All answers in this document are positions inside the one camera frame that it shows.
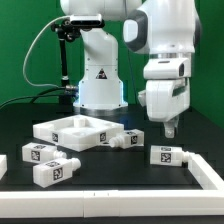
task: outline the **green backdrop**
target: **green backdrop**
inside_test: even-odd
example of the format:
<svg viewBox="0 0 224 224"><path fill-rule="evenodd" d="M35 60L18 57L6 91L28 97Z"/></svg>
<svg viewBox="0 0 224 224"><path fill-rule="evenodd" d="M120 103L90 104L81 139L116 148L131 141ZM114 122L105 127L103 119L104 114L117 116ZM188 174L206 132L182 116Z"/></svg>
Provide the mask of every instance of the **green backdrop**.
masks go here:
<svg viewBox="0 0 224 224"><path fill-rule="evenodd" d="M25 55L39 31L52 19L62 16L59 0L1 0L0 7L0 103L11 98L35 95L46 88L27 84L22 76ZM191 78L191 105L224 128L224 14L223 0L196 0L203 24L203 37L197 47ZM135 103L128 66L128 53L122 41L122 23L107 22L105 30L119 42L119 77L125 84L125 99ZM83 45L77 40L67 45L69 75L73 84L83 76ZM28 77L34 83L60 84L60 51L57 36L44 33L28 64ZM148 56L130 53L137 91L145 88L143 67Z"/></svg>

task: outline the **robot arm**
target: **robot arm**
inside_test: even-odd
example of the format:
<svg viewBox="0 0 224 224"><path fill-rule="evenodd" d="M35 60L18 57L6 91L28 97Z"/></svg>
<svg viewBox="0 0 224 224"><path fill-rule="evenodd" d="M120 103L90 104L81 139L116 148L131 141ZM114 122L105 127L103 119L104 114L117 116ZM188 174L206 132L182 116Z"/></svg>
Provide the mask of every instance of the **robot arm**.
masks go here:
<svg viewBox="0 0 224 224"><path fill-rule="evenodd" d="M74 103L77 109L101 114L127 106L118 78L117 40L99 27L103 20L124 20L140 5L141 0L61 0L64 13L71 15L70 23L79 28L84 43L85 73L79 82L79 99Z"/></svg>
<svg viewBox="0 0 224 224"><path fill-rule="evenodd" d="M163 122L173 138L178 116L190 105L191 54L201 35L194 0L147 0L124 24L127 47L150 55L140 92L151 121Z"/></svg>

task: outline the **white rectangular tray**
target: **white rectangular tray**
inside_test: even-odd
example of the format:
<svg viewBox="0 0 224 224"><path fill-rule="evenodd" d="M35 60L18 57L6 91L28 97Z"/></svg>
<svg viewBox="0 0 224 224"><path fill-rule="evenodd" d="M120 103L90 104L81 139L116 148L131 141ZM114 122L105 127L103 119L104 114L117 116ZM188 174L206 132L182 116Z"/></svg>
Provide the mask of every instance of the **white rectangular tray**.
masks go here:
<svg viewBox="0 0 224 224"><path fill-rule="evenodd" d="M123 131L123 124L83 115L33 125L35 138L78 152L108 142Z"/></svg>

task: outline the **white cylinder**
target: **white cylinder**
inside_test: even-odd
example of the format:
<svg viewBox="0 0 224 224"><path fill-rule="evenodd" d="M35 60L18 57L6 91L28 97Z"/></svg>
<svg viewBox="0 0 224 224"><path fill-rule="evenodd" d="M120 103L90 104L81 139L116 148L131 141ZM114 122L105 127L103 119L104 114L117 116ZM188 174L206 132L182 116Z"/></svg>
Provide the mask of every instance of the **white cylinder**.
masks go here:
<svg viewBox="0 0 224 224"><path fill-rule="evenodd" d="M61 0L66 15L101 14L104 20L124 20L127 14L138 8L141 0Z"/></svg>

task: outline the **black tabletop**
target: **black tabletop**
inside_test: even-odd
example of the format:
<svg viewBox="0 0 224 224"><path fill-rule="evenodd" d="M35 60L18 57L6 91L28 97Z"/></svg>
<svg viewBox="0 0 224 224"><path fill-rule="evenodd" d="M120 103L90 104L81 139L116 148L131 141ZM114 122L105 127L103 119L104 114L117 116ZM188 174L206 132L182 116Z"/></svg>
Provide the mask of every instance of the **black tabletop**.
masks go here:
<svg viewBox="0 0 224 224"><path fill-rule="evenodd" d="M8 171L0 181L0 191L60 190L158 190L201 189L187 166L161 167L150 165L151 145L180 146L184 151L199 153L222 177L224 176L224 130L199 112L190 109L180 117L177 136L167 139L161 123L150 122L144 108L129 105L127 110L98 118L124 124L126 130L145 133L144 146L129 149L98 146L83 152L64 147L58 150L68 158L79 158L82 166L73 178L46 189L33 183L33 165L22 161L23 145L46 143L33 138L34 124L73 116L71 106L57 104L12 104L0 110L0 154L6 154ZM30 219L7 219L0 222L30 223ZM91 219L37 219L34 223L223 223L224 217L132 217Z"/></svg>

